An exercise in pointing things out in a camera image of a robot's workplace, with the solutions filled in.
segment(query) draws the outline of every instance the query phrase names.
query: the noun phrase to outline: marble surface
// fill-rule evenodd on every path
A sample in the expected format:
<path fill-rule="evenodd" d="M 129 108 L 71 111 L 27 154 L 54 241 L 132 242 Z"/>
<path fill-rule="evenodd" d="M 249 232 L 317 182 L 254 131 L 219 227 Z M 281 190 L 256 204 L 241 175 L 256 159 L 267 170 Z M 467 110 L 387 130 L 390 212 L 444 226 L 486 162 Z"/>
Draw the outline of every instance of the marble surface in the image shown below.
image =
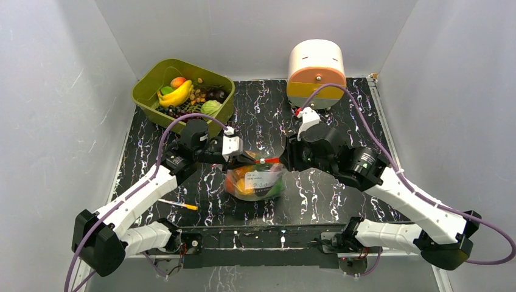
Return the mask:
<path fill-rule="evenodd" d="M 367 80 L 349 78 L 350 92 L 359 95 L 360 110 L 375 135 L 387 145 Z M 277 157 L 283 152 L 282 139 L 299 127 L 287 96 L 285 80 L 235 82 L 235 112 L 229 124 L 240 131 L 246 150 Z M 348 99 L 341 99 L 328 111 L 318 111 L 321 120 L 342 132 L 353 146 L 376 148 L 361 125 Z M 122 194 L 155 163 L 163 128 L 147 120 L 136 108 L 119 170 L 113 198 Z M 318 170 L 293 172 L 285 176 L 283 196 L 275 199 L 240 201 L 223 190 L 223 173 L 203 165 L 178 189 L 163 198 L 199 206 L 198 211 L 157 202 L 134 227 L 166 217 L 179 226 L 249 226 L 265 224 L 346 223 L 362 216 L 374 221 L 399 221 L 402 216 L 375 197 L 338 184 Z"/>

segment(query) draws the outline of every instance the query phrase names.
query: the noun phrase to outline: yellow panel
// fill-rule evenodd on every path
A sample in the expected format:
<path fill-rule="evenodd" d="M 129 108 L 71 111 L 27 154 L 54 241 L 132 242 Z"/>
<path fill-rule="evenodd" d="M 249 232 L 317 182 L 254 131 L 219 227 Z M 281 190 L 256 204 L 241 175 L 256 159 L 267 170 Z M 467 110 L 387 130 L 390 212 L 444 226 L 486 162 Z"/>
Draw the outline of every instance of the yellow panel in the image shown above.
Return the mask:
<path fill-rule="evenodd" d="M 288 82 L 287 84 L 287 95 L 297 97 L 309 97 L 314 91 L 316 91 L 322 84 L 303 83 L 303 82 Z M 327 87 L 321 90 L 317 94 L 317 99 L 340 99 L 344 91 L 336 87 Z"/>

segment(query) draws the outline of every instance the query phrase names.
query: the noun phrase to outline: gray floor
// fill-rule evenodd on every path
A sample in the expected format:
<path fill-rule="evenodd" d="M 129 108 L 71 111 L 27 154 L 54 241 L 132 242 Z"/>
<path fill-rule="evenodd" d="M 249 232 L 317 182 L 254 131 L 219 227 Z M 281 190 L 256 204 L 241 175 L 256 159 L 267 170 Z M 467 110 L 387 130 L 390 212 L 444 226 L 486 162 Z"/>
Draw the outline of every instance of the gray floor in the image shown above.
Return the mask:
<path fill-rule="evenodd" d="M 110 291 L 439 291 L 430 264 L 418 256 L 385 256 L 377 269 L 358 281 L 338 269 L 314 266 L 187 269 L 167 282 L 156 278 L 146 259 L 127 259 L 108 277 L 93 277 L 89 292 Z"/>

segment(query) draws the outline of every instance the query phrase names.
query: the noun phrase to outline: gray wall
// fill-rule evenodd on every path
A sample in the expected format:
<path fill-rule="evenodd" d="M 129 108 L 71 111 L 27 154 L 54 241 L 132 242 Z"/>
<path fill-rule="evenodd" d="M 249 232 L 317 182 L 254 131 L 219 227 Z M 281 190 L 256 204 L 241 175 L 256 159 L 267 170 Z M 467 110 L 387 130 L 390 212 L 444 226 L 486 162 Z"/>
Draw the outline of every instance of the gray wall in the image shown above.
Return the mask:
<path fill-rule="evenodd" d="M 420 0 L 380 71 L 397 152 L 414 183 L 459 210 L 477 210 L 516 237 L 516 2 Z M 472 258 L 509 245 L 488 228 Z M 455 292 L 516 291 L 516 261 L 464 264 Z"/>
<path fill-rule="evenodd" d="M 137 77 L 179 58 L 233 79 L 286 78 L 290 51 L 324 38 L 348 76 L 378 72 L 417 0 L 96 0 Z"/>
<path fill-rule="evenodd" d="M 110 192 L 132 73 L 95 2 L 0 4 L 0 291 L 63 291 L 75 216 Z"/>
<path fill-rule="evenodd" d="M 369 266 L 374 257 L 369 257 Z M 146 259 L 128 259 L 108 277 L 94 276 L 88 292 L 437 292 L 431 266 L 421 257 L 384 256 L 376 270 L 356 281 L 340 269 L 317 266 L 218 266 L 185 269 L 168 282 Z"/>

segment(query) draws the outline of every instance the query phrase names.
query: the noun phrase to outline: green basket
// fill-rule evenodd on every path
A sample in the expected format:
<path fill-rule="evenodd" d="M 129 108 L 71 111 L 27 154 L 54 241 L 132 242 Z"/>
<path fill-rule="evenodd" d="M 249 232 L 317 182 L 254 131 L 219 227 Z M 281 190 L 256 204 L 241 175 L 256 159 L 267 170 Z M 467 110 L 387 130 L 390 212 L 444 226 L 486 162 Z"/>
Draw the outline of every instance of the green basket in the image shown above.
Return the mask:
<path fill-rule="evenodd" d="M 214 118 L 222 123 L 228 122 L 233 115 L 233 94 L 235 93 L 233 81 L 227 77 L 177 59 L 166 59 L 159 62 L 133 88 L 134 102 L 144 111 L 151 122 L 166 128 L 175 120 L 173 117 L 156 110 L 159 105 L 157 92 L 163 86 L 170 86 L 172 79 L 179 76 L 191 80 L 196 88 L 213 86 L 224 89 L 228 93 L 228 97 L 222 103 L 219 111 L 215 113 Z M 203 80 L 202 84 L 197 82 L 198 78 Z M 185 110 L 192 110 L 195 113 L 200 113 L 201 110 L 200 105 L 190 105 L 190 100 L 187 100 L 180 107 Z M 222 130 L 212 120 L 207 121 L 207 124 L 210 137 L 215 137 Z M 181 134 L 185 125 L 184 122 L 179 122 L 172 128 L 172 131 Z"/>

